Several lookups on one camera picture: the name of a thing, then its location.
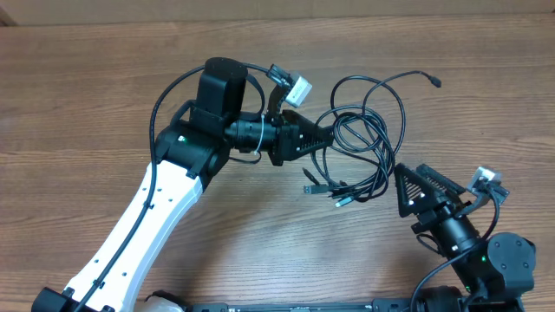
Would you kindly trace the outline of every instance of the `usb connector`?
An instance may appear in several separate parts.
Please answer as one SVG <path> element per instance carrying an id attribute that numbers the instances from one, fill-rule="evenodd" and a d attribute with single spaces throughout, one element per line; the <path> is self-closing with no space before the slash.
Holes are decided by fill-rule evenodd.
<path id="1" fill-rule="evenodd" d="M 329 185 L 311 185 L 304 187 L 305 194 L 324 194 L 330 191 Z"/>
<path id="2" fill-rule="evenodd" d="M 312 89 L 312 85 L 298 73 L 293 73 L 291 78 L 294 81 L 293 88 L 287 94 L 285 101 L 294 108 L 299 108 Z"/>
<path id="3" fill-rule="evenodd" d="M 343 207 L 346 204 L 352 202 L 354 200 L 354 198 L 352 196 L 349 196 L 347 198 L 343 198 L 340 201 L 336 202 L 336 207 Z"/>

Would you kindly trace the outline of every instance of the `robotic arm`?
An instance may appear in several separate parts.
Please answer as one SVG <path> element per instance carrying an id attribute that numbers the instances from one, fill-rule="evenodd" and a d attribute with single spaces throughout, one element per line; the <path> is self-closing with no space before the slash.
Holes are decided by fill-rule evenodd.
<path id="1" fill-rule="evenodd" d="M 195 101 L 187 101 L 170 126 L 156 140 L 156 189 L 150 209 L 103 280 L 96 280 L 141 214 L 150 189 L 152 165 L 147 168 L 137 194 L 108 239 L 81 272 L 58 294 L 45 288 L 32 311 L 74 311 L 91 285 L 98 287 L 87 298 L 86 311 L 131 311 L 140 286 L 175 225 L 200 198 L 212 178 L 230 158 L 232 148 L 248 153 L 264 151 L 274 166 L 330 146 L 330 131 L 300 114 L 281 111 L 287 101 L 298 107 L 311 85 L 273 65 L 267 76 L 277 83 L 268 114 L 241 112 L 247 67 L 225 58 L 205 64 Z M 190 109 L 188 121 L 181 119 Z"/>
<path id="2" fill-rule="evenodd" d="M 170 125 L 160 132 L 155 143 L 151 140 L 153 164 L 148 166 L 137 194 L 120 221 L 95 256 L 77 276 L 71 279 L 64 291 L 59 294 L 52 289 L 44 288 L 35 299 L 32 311 L 75 312 L 76 309 L 80 309 L 90 312 L 118 312 L 133 310 L 140 286 L 154 259 L 158 256 L 175 225 L 199 200 L 212 178 L 230 159 L 232 148 L 236 148 L 242 153 L 267 152 L 271 163 L 274 166 L 281 166 L 284 161 L 298 159 L 308 153 L 311 153 L 314 158 L 315 151 L 319 149 L 325 151 L 326 147 L 332 145 L 334 141 L 332 128 L 321 128 L 317 125 L 318 121 L 316 124 L 312 123 L 295 111 L 281 110 L 284 101 L 293 107 L 298 107 L 310 91 L 311 85 L 303 77 L 290 75 L 275 65 L 272 65 L 269 70 L 263 70 L 272 81 L 276 82 L 276 87 L 269 98 L 266 114 L 263 114 L 264 97 L 263 107 L 258 113 L 241 112 L 245 84 L 249 81 L 261 91 L 258 83 L 249 76 L 248 68 L 263 69 L 230 59 L 212 58 L 206 62 L 204 67 L 192 71 L 204 69 L 199 81 L 197 99 L 187 101 L 174 115 Z M 366 98 L 368 98 L 371 91 L 380 86 L 390 89 L 385 82 L 411 74 L 425 75 L 436 87 L 441 85 L 437 78 L 421 71 L 407 72 L 384 81 L 363 76 L 350 76 L 336 85 L 332 92 L 332 99 L 337 86 L 349 79 L 374 82 L 375 86 L 367 93 Z M 404 111 L 396 92 L 392 89 L 390 91 L 399 101 L 402 110 L 402 138 Z M 163 96 L 157 102 L 155 110 L 163 100 Z M 333 108 L 332 104 L 332 109 L 323 116 L 344 109 L 361 108 L 365 113 L 358 116 L 354 116 L 352 113 L 338 115 L 332 127 L 345 127 L 354 120 L 365 120 L 367 127 L 372 126 L 376 131 L 383 128 L 385 134 L 386 127 L 382 118 L 376 114 L 366 114 L 369 109 L 365 107 L 365 102 L 366 100 L 361 107 Z M 182 120 L 181 117 L 188 110 L 190 110 L 189 120 Z M 152 120 L 151 135 L 153 138 Z M 465 189 L 426 165 L 419 166 L 415 171 L 408 169 L 403 164 L 395 166 L 393 155 L 398 150 L 400 142 L 393 150 L 387 140 L 387 135 L 383 135 L 383 138 L 372 144 L 367 141 L 368 147 L 363 151 L 370 151 L 381 143 L 385 146 L 383 149 L 388 147 L 390 150 L 391 161 L 381 169 L 383 174 L 376 173 L 372 176 L 373 178 L 367 179 L 374 181 L 375 184 L 370 184 L 360 190 L 355 188 L 353 191 L 349 186 L 341 183 L 332 187 L 333 180 L 327 176 L 325 177 L 329 182 L 327 185 L 319 185 L 313 176 L 309 174 L 307 176 L 316 184 L 318 190 L 339 192 L 335 195 L 332 192 L 332 198 L 346 196 L 338 203 L 341 205 L 344 200 L 352 201 L 352 196 L 360 196 L 363 193 L 368 193 L 368 197 L 359 198 L 360 202 L 379 196 L 387 189 L 389 178 L 387 172 L 394 172 L 400 216 L 405 218 L 414 214 L 418 218 L 418 223 L 413 224 L 412 230 L 417 235 L 419 242 L 447 259 L 444 264 L 424 277 L 410 300 L 374 299 L 371 302 L 318 305 L 294 303 L 255 306 L 228 306 L 223 303 L 195 304 L 187 307 L 186 311 L 524 311 L 520 297 L 533 288 L 532 272 L 535 267 L 535 247 L 532 242 L 513 233 L 490 236 L 499 218 L 500 205 L 509 194 L 501 186 L 500 174 L 481 167 Z M 155 188 L 152 189 L 151 180 L 154 176 L 156 178 Z M 385 185 L 383 190 L 379 194 L 372 195 L 375 188 L 380 188 L 381 185 Z M 344 195 L 341 193 L 344 190 L 352 192 Z M 461 201 L 460 195 L 466 191 L 476 196 L 473 203 Z M 490 228 L 480 236 L 467 215 L 485 205 L 489 199 L 493 200 L 496 209 L 495 217 Z M 129 238 L 129 233 L 132 233 L 131 239 L 126 246 L 125 242 Z M 436 248 L 424 243 L 423 237 L 434 242 Z M 465 285 L 469 296 L 463 296 L 454 287 L 441 286 L 421 289 L 429 278 L 449 265 L 454 268 Z M 175 307 L 177 307 L 176 311 L 185 310 L 178 305 Z"/>

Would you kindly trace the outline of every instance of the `black wire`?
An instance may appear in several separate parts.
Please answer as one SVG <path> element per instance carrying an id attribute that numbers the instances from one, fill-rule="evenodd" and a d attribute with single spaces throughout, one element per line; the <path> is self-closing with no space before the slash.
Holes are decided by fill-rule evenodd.
<path id="1" fill-rule="evenodd" d="M 262 153 L 258 153 L 258 158 L 254 160 L 238 159 L 235 157 L 229 157 L 229 160 L 237 161 L 239 164 L 245 165 L 256 165 L 262 159 Z"/>
<path id="2" fill-rule="evenodd" d="M 328 182 L 332 198 L 343 199 L 352 197 L 354 200 L 362 203 L 369 199 L 379 197 L 383 195 L 385 191 L 387 191 L 389 187 L 389 176 L 393 173 L 393 170 L 395 168 L 395 156 L 401 148 L 407 125 L 407 117 L 405 114 L 405 108 L 402 104 L 402 100 L 396 93 L 396 91 L 394 91 L 394 89 L 387 84 L 387 82 L 397 78 L 401 78 L 406 75 L 414 74 L 426 76 L 436 87 L 439 87 L 441 85 L 437 78 L 428 75 L 427 73 L 424 73 L 422 71 L 409 71 L 406 73 L 391 76 L 383 81 L 379 81 L 375 78 L 370 78 L 363 75 L 352 75 L 341 79 L 333 87 L 330 96 L 331 109 L 323 113 L 322 116 L 320 116 L 320 118 L 317 120 L 316 124 L 318 125 L 326 116 L 334 114 L 336 119 L 334 120 L 331 129 L 334 135 L 335 142 L 339 147 L 330 146 L 330 148 L 336 152 L 342 153 L 343 155 L 366 161 L 375 166 L 376 171 L 368 178 L 354 185 L 347 185 L 345 183 L 341 183 L 342 181 L 337 182 L 330 177 L 330 172 L 328 170 L 328 161 L 326 159 L 326 148 L 322 150 L 322 167 L 317 161 L 316 152 L 312 152 L 310 154 L 312 162 L 314 163 L 314 166 L 318 170 L 320 175 Z M 336 107 L 334 101 L 337 89 L 344 82 L 351 80 L 370 81 L 373 82 L 375 85 L 364 96 L 362 105 L 347 105 Z M 372 92 L 374 92 L 374 90 L 379 87 L 386 88 L 395 97 L 397 103 L 399 104 L 399 110 L 401 111 L 401 132 L 395 148 L 393 148 L 391 145 L 388 137 L 388 129 L 383 118 L 376 111 L 367 107 L 368 98 L 370 97 Z M 341 114 L 338 114 L 338 112 L 350 109 L 360 109 L 362 111 L 359 114 L 354 112 L 343 112 Z M 361 134 L 359 134 L 357 131 L 353 130 L 349 126 L 349 124 L 356 121 L 362 121 L 370 137 L 370 140 L 365 139 Z M 348 142 L 343 136 L 343 128 L 347 129 L 347 131 L 355 135 L 355 137 L 357 137 L 365 145 L 365 147 L 358 147 Z M 356 155 L 356 153 L 365 153 L 370 151 L 374 153 L 377 161 Z"/>
<path id="3" fill-rule="evenodd" d="M 480 292 L 476 291 L 475 293 L 471 294 L 465 301 L 462 303 L 462 309 L 460 312 L 467 312 L 468 306 L 472 303 L 476 298 L 480 296 Z"/>
<path id="4" fill-rule="evenodd" d="M 262 71 L 264 73 L 268 72 L 268 69 L 262 68 L 258 65 L 249 64 L 249 63 L 243 63 L 243 65 L 246 66 L 247 68 L 253 68 L 253 69 Z M 112 256 L 112 258 L 110 259 L 108 264 L 106 264 L 106 267 L 104 268 L 104 270 L 102 270 L 102 273 L 98 276 L 98 278 L 96 278 L 96 280 L 94 280 L 93 286 L 91 286 L 91 288 L 88 290 L 87 294 L 85 294 L 85 296 L 81 299 L 81 301 L 79 302 L 79 304 L 75 308 L 75 312 L 79 312 L 81 309 L 83 309 L 83 307 L 85 306 L 87 301 L 90 299 L 90 297 L 100 287 L 100 285 L 102 284 L 102 281 L 108 275 L 108 272 L 112 269 L 115 262 L 120 257 L 121 253 L 125 250 L 125 248 L 129 244 L 129 242 L 131 241 L 131 238 L 133 238 L 134 233 L 139 228 L 139 225 L 142 222 L 142 219 L 145 217 L 145 215 L 147 214 L 148 209 L 151 206 L 154 191 L 156 189 L 156 176 L 157 176 L 157 173 L 158 173 L 158 168 L 156 166 L 157 160 L 156 160 L 156 154 L 155 154 L 154 123 L 156 121 L 156 114 L 158 113 L 158 109 L 160 108 L 160 105 L 162 104 L 162 101 L 166 98 L 166 96 L 170 93 L 170 91 L 172 91 L 172 89 L 175 88 L 175 86 L 177 86 L 180 82 L 184 81 L 187 77 L 198 73 L 199 71 L 203 70 L 204 68 L 205 68 L 204 65 L 198 66 L 197 68 L 191 69 L 188 72 L 181 75 L 180 77 L 178 77 L 169 86 L 167 86 L 167 88 L 164 90 L 164 92 L 162 92 L 162 94 L 160 95 L 160 97 L 158 98 L 156 103 L 154 104 L 152 114 L 150 115 L 150 126 L 148 128 L 148 138 L 149 138 L 149 141 L 150 141 L 149 146 L 150 146 L 150 161 L 151 161 L 151 173 L 152 173 L 152 175 L 151 175 L 151 179 L 150 179 L 150 188 L 148 190 L 147 199 L 145 200 L 145 203 L 143 204 L 142 210 L 140 211 L 139 216 L 135 220 L 135 223 L 133 224 L 133 227 L 131 228 L 131 230 L 129 231 L 129 233 L 127 234 L 127 236 L 125 237 L 125 239 L 121 243 L 118 250 L 114 253 L 114 255 Z"/>
<path id="5" fill-rule="evenodd" d="M 194 101 L 193 100 L 187 100 L 185 101 L 185 103 L 183 103 L 183 105 L 180 106 L 180 108 L 177 109 L 177 112 L 175 112 L 175 114 L 173 114 L 172 120 L 170 121 L 170 126 L 175 126 L 178 124 L 178 122 L 181 120 L 181 117 L 183 117 L 183 115 L 191 108 L 194 107 Z"/>
<path id="6" fill-rule="evenodd" d="M 416 297 L 418 296 L 418 292 L 420 291 L 422 286 L 424 286 L 424 284 L 430 278 L 432 278 L 434 275 L 436 275 L 439 271 L 445 269 L 447 266 L 449 266 L 453 263 L 456 263 L 457 261 L 461 260 L 463 257 L 466 257 L 472 250 L 476 249 L 476 247 L 485 243 L 487 241 L 487 239 L 490 237 L 490 235 L 492 235 L 493 229 L 495 229 L 495 225 L 497 225 L 497 222 L 500 219 L 500 203 L 497 200 L 497 198 L 493 195 L 493 191 L 488 189 L 488 193 L 489 193 L 490 197 L 493 200 L 493 205 L 495 206 L 495 214 L 493 215 L 492 223 L 489 225 L 489 228 L 487 229 L 486 233 L 484 234 L 484 236 L 480 239 L 480 241 L 474 247 L 469 248 L 469 249 L 465 250 L 463 253 L 461 253 L 460 255 L 458 255 L 457 257 L 454 257 L 451 260 L 446 261 L 445 263 L 441 264 L 437 268 L 431 270 L 426 276 L 424 276 L 424 278 L 422 278 L 422 280 L 416 286 L 415 291 L 413 291 L 413 295 L 410 297 L 410 305 L 409 305 L 410 311 L 418 312 L 416 310 L 416 307 L 415 307 Z"/>
<path id="7" fill-rule="evenodd" d="M 432 242 L 434 242 L 435 246 L 437 248 L 434 248 L 434 247 L 430 246 L 428 243 L 424 242 L 422 240 L 422 237 L 425 237 L 425 238 L 431 240 Z M 431 236 L 429 234 L 425 234 L 425 233 L 420 233 L 420 234 L 416 235 L 416 240 L 418 241 L 418 243 L 422 244 L 422 246 L 428 248 L 429 250 L 435 252 L 436 254 L 438 254 L 440 256 L 443 256 L 443 253 L 440 251 L 440 245 L 437 243 L 437 240 L 435 240 L 435 238 L 433 236 Z"/>

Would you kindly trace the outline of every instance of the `wooden table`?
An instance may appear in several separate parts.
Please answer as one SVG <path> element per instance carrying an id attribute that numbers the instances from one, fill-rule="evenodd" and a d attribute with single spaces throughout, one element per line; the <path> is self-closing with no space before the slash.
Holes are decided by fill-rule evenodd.
<path id="1" fill-rule="evenodd" d="M 413 16 L 282 22 L 146 23 L 0 28 L 0 309 L 29 310 L 41 287 L 62 290 L 126 209 L 148 164 L 147 122 L 180 73 L 224 55 L 301 71 L 314 88 L 299 112 L 317 118 L 346 75 L 386 78 L 408 129 L 397 157 L 426 162 L 465 185 L 477 166 L 505 174 L 511 196 L 497 232 L 538 246 L 527 311 L 555 303 L 555 17 Z M 268 94 L 271 83 L 260 81 Z M 196 95 L 197 78 L 160 110 L 164 127 Z M 341 104 L 369 86 L 346 84 Z M 258 107 L 247 90 L 244 110 Z M 399 113 L 385 91 L 370 106 L 397 140 Z M 333 157 L 338 179 L 374 168 Z M 334 207 L 302 192 L 301 168 L 245 170 L 228 163 L 173 232 L 140 294 L 189 302 L 338 302 L 409 296 L 440 259 L 401 219 L 395 190 Z M 484 231 L 491 206 L 471 219 Z M 430 285 L 460 282 L 451 269 Z"/>

